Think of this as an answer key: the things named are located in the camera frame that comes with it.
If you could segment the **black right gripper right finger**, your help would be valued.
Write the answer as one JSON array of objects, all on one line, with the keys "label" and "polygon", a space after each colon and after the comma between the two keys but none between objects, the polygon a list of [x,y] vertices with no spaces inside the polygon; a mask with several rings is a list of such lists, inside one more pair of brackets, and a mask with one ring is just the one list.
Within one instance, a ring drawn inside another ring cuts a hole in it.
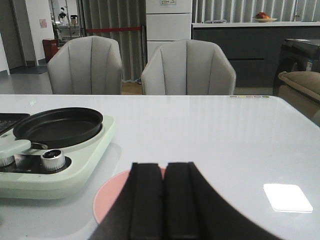
[{"label": "black right gripper right finger", "polygon": [[169,163],[164,174],[168,240],[276,240],[232,207],[193,162]]}]

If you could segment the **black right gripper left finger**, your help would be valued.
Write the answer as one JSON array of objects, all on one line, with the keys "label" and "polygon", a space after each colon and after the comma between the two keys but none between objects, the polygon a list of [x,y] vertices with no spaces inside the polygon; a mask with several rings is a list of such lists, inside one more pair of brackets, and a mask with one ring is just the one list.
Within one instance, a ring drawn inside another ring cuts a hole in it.
[{"label": "black right gripper left finger", "polygon": [[163,180],[156,163],[131,165],[119,196],[91,240],[161,240]]}]

